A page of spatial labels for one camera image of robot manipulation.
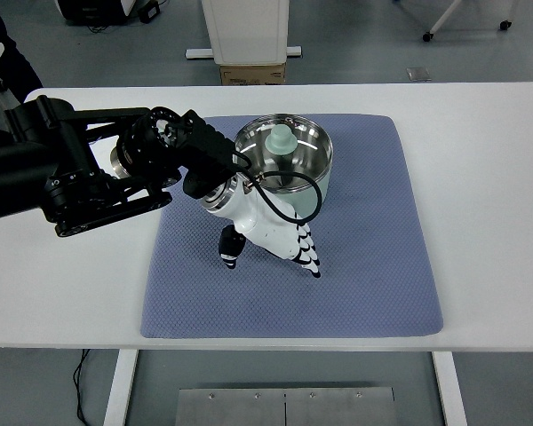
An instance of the green object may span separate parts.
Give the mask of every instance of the green object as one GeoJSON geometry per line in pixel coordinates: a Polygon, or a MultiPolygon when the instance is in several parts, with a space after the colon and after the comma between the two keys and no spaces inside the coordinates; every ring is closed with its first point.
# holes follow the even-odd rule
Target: green object
{"type": "Polygon", "coordinates": [[[298,146],[296,136],[286,124],[276,124],[266,137],[265,147],[271,154],[286,155],[298,146]]]}

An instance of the metal plate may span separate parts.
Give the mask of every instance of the metal plate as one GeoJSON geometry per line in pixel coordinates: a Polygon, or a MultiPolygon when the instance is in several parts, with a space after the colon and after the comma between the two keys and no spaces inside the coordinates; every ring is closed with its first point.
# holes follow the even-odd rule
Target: metal plate
{"type": "Polygon", "coordinates": [[[284,426],[281,389],[179,391],[176,426],[284,426]]]}
{"type": "Polygon", "coordinates": [[[177,426],[395,426],[391,388],[190,389],[177,426]]]}
{"type": "Polygon", "coordinates": [[[286,426],[394,426],[391,388],[286,390],[286,426]]]}
{"type": "Polygon", "coordinates": [[[407,68],[407,74],[412,82],[430,82],[432,80],[428,68],[425,67],[407,68]]]}

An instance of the black cable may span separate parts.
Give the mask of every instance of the black cable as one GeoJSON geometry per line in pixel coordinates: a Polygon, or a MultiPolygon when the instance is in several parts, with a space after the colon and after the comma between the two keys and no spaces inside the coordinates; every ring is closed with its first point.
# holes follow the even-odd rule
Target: black cable
{"type": "Polygon", "coordinates": [[[93,34],[102,33],[102,32],[105,31],[108,27],[109,27],[109,25],[105,25],[105,26],[102,26],[102,27],[90,27],[90,26],[87,26],[87,28],[89,29],[89,31],[91,31],[93,34]]]}
{"type": "Polygon", "coordinates": [[[239,151],[233,151],[233,154],[237,157],[239,157],[241,160],[243,160],[244,162],[247,163],[247,165],[245,166],[245,169],[250,169],[252,167],[252,162],[251,162],[251,159],[246,156],[245,154],[242,154],[240,153],[239,151]]]}
{"type": "Polygon", "coordinates": [[[85,426],[89,426],[89,423],[85,420],[85,416],[83,414],[83,408],[81,406],[81,370],[83,369],[83,363],[87,358],[87,355],[89,355],[90,349],[82,349],[81,350],[81,362],[75,369],[75,372],[73,373],[73,384],[75,385],[77,389],[77,418],[81,421],[82,424],[85,426]]]}
{"type": "Polygon", "coordinates": [[[252,174],[247,169],[245,169],[240,164],[236,164],[235,166],[238,169],[238,171],[243,173],[244,176],[247,177],[251,181],[253,186],[257,188],[257,191],[259,192],[260,196],[263,198],[263,200],[265,200],[265,203],[268,205],[268,207],[270,207],[270,209],[282,220],[285,220],[286,222],[290,222],[291,224],[303,226],[307,224],[308,222],[310,222],[312,219],[314,219],[316,216],[318,216],[318,213],[320,213],[320,209],[322,208],[322,191],[320,190],[320,186],[318,186],[315,180],[313,180],[311,177],[303,173],[298,173],[297,171],[287,171],[287,170],[265,171],[262,173],[262,176],[264,176],[265,178],[268,178],[269,176],[288,176],[288,177],[294,177],[294,178],[301,178],[301,179],[304,179],[308,184],[310,184],[313,187],[313,189],[316,191],[317,201],[316,201],[316,208],[314,209],[314,212],[311,215],[304,217],[303,219],[296,219],[295,217],[286,216],[273,204],[272,201],[270,201],[268,196],[265,194],[265,191],[260,186],[260,183],[257,181],[257,179],[254,176],[252,176],[252,174]]]}

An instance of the black cable on floor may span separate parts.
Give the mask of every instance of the black cable on floor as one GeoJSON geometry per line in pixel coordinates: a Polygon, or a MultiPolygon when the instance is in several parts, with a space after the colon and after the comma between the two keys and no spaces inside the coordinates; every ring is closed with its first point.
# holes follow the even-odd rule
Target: black cable on floor
{"type": "Polygon", "coordinates": [[[82,424],[85,426],[90,426],[89,423],[85,420],[85,416],[83,414],[83,407],[81,406],[81,371],[83,370],[83,363],[87,358],[87,355],[89,355],[90,349],[82,349],[81,350],[81,362],[79,362],[79,365],[75,369],[75,372],[73,373],[73,384],[75,385],[77,389],[77,418],[81,421],[82,424]]]}

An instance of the table leg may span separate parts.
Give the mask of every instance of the table leg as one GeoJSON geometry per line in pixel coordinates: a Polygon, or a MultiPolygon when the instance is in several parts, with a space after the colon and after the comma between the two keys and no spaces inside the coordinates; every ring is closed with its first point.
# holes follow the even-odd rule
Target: table leg
{"type": "Polygon", "coordinates": [[[137,349],[121,349],[116,361],[113,385],[108,397],[104,426],[124,426],[136,370],[137,349]]]}
{"type": "Polygon", "coordinates": [[[446,426],[466,426],[468,423],[465,418],[452,352],[434,351],[432,354],[444,412],[444,423],[446,426]]]}

